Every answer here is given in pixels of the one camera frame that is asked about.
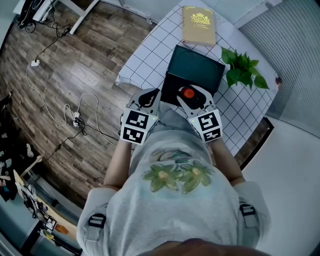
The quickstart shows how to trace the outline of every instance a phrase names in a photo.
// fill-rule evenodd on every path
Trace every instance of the person's arm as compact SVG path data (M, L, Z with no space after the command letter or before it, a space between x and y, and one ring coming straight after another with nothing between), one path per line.
M230 153L222 138L218 138L208 145L212 149L216 167L223 173L232 186L246 181L237 161Z
M119 140L106 170L103 186L118 191L129 177L131 158L130 142Z

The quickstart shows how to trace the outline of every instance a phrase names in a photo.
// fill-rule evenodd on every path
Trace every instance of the black cable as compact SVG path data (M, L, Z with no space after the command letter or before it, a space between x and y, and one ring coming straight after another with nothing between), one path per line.
M116 137L113 137L113 136L110 136L110 135L108 135L108 134L105 134L105 133L103 133L102 131L98 130L97 128L91 126L90 124L85 123L84 120L83 120L81 117L80 117L80 119L79 119L79 124L82 124L82 125L84 126L84 128L86 128L86 127L88 126L88 127L90 127L91 129L93 129L93 130L95 130L95 131L97 131L97 132L99 132L99 133L101 133L101 134L103 134L103 135L105 135L105 136L107 136L107 137L109 137L109 138L117 141L117 142L119 141L119 139L117 139Z
M34 24L34 29L33 29L32 32L27 31L27 29L25 28L25 30L27 31L27 33L30 33L30 34L31 34L31 33L33 33L33 32L36 30L36 24L39 23L39 24L41 24L41 25L45 25L45 26L47 26L48 28L51 28L51 29L54 29L54 30L55 30L56 39L55 39L51 44L49 44L46 48L44 48L44 49L35 57L35 59L34 59L35 61L37 61L37 58L39 57L40 54L42 54L46 49L48 49L50 46L52 46L59 38L64 37L64 36L70 31L70 28L71 28L71 25L70 25L70 24L66 24L66 25L64 25L64 26L62 26L62 27L58 27L58 26L59 26L58 22L55 22L55 21L56 21L56 20L55 20L55 11L56 11L56 8L54 7L54 5L53 5L53 3L52 3L51 0L50 0L50 3L51 3L51 6L52 6L52 8L53 8L53 13L52 13L52 19L53 19L53 21L52 21L52 22L49 22L49 24L50 24L50 23L53 23L53 24L50 26L50 25L48 25L48 24L46 24L46 23L36 21L35 23L33 23L33 24ZM67 26L68 26L68 28L67 28L61 35L59 35L59 30L64 29L64 28L67 27Z
M33 30L30 32L30 31L27 30L27 28L28 28L28 27L32 27L32 25L34 26L34 28L33 28ZM37 27L36 23L30 23L30 24L28 24L27 26L25 26L24 29L25 29L25 31L26 31L28 34L32 34L33 32L35 32L36 27Z
M61 147L62 147L62 145L67 141L67 140L72 140L72 139L74 139L75 137L77 137L78 136L78 134L79 133L82 133L82 135L83 136L86 136L87 135L87 132L85 131L85 125L80 125L80 128L81 128L81 130L76 134L76 135L74 135L73 137L68 137L68 138L66 138L62 143L60 143L58 146L56 146L56 148L55 148L55 150L53 151L53 153L47 158L47 159L45 159L43 162L46 162L46 161L48 161L49 160L49 158L51 158Z
M72 140L72 139L74 139L75 137L77 137L77 135L78 135L79 133L82 133L84 136L86 136L86 135L87 135L87 132L86 132L86 130L85 130L86 127L90 127L91 129L93 129L93 130L95 130L95 131L97 131L97 132L99 132L99 133L101 133L101 134L103 134L103 135L105 135L105 136L107 136L107 137L109 137L109 138L117 141L117 142L119 141L118 138L113 137L113 136L110 136L110 135L108 135L108 134L105 134L105 133L103 133L102 131L98 130L97 128L91 126L90 124L85 123L82 118L80 118L80 119L78 120L78 124L80 125L81 130L80 130L75 136L66 138L62 143L60 143L58 146L56 146L56 148L55 148L55 150L53 151L53 153L52 153L47 159L45 159L43 162L48 161L48 160L62 147L62 145L63 145L67 140Z

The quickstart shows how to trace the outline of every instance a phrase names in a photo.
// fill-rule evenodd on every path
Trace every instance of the plug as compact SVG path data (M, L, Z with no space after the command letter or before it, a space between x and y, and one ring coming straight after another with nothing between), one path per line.
M65 31L63 31L61 37L64 37L66 34L70 32L70 27L68 27Z
M31 67L37 67L37 66L39 66L39 65L40 65L40 60L39 60L39 59L33 60L33 61L31 62Z
M74 112L73 121L72 121L73 127L79 128L79 119L80 119L80 113Z

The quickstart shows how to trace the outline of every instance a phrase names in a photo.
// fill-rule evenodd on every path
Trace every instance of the power strip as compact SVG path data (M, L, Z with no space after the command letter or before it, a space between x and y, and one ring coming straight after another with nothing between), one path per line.
M80 113L74 112L73 113L73 121L72 121L73 127L79 128L79 119L80 119Z

